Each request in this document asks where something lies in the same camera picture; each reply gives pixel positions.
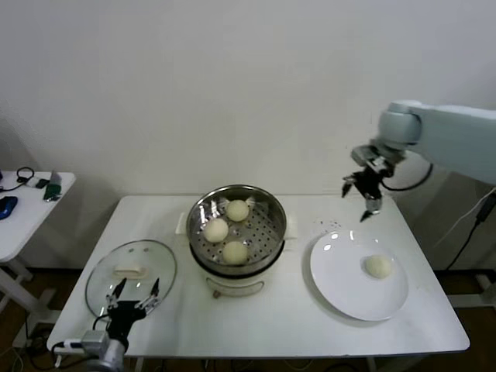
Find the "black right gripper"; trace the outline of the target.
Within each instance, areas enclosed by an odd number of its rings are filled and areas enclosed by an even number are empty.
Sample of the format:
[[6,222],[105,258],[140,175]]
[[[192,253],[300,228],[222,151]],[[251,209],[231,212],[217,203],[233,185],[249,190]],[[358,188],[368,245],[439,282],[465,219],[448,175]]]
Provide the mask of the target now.
[[382,176],[370,168],[364,168],[343,178],[342,198],[345,198],[352,188],[356,188],[364,196],[366,209],[360,217],[360,222],[381,212],[381,181]]

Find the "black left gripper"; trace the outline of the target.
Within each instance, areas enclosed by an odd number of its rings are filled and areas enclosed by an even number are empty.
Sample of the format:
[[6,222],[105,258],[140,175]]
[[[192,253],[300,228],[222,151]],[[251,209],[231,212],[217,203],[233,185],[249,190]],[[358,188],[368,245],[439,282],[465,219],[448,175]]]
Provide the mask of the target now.
[[153,283],[150,294],[142,301],[118,301],[126,286],[126,278],[123,278],[112,292],[105,296],[107,313],[110,323],[107,333],[110,339],[127,339],[133,324],[146,317],[159,304],[158,294],[160,291],[160,279]]

